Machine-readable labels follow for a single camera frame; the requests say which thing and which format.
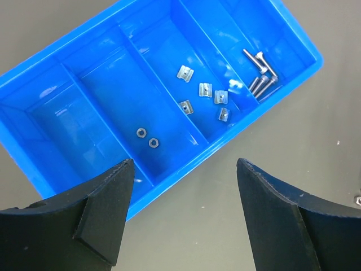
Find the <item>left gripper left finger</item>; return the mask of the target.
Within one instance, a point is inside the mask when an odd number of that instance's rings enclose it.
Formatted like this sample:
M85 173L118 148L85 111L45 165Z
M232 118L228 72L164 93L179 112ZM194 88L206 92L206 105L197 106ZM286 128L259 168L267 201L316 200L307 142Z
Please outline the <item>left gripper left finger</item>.
M58 195L2 210L1 269L111 270L134 178L127 159Z

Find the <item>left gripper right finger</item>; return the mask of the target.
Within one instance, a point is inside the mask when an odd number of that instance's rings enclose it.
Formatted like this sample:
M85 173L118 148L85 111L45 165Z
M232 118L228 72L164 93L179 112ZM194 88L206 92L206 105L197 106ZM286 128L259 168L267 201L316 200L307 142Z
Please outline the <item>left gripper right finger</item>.
M319 198L237 161L257 270L360 270L360 210Z

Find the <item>silver square t-nut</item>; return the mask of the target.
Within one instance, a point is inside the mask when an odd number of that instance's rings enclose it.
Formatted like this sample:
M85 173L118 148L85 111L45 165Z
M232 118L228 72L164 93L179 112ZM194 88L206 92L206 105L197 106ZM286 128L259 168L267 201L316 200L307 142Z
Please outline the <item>silver square t-nut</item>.
M219 111L218 120L228 122L231 111L228 108L222 107Z
M182 79L185 82L190 82L192 76L194 74L194 70L190 67L182 65L177 73L177 78Z
M210 83L199 83L199 96L211 98L213 96L213 85Z
M185 100L179 103L180 108L186 115L190 115L194 113L193 107L189 100Z
M228 91L227 90L215 90L214 91L214 103L215 104L228 104Z

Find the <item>silver screw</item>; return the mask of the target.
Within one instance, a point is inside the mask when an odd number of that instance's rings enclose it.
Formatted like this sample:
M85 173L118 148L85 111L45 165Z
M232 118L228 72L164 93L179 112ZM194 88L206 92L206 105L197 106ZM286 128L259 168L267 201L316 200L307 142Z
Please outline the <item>silver screw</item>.
M243 53L258 68L260 74L264 75L268 71L268 68L263 66L247 49L243 49Z
M266 60L264 54L262 51L258 52L255 55L256 59L261 61L263 63L263 65L268 69L268 71L275 77L278 77L278 74L275 72L275 70L270 66L270 64L268 63L268 61Z
M251 83L249 90L253 95L260 89L260 87L269 80L269 77L262 75L261 77L256 77Z
M266 83L266 85L261 88L259 91L256 92L255 98L258 99L271 85L277 83L279 80L278 77L272 76L269 81Z

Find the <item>blue plastic compartment bin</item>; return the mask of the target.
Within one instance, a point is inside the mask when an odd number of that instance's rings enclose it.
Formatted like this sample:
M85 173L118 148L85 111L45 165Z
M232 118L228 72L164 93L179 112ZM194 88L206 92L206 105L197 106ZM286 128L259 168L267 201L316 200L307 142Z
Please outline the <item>blue plastic compartment bin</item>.
M278 74L258 99L249 87L262 74L243 49ZM131 219L322 65L282 1L119 1L1 76L1 144L43 198L132 159Z

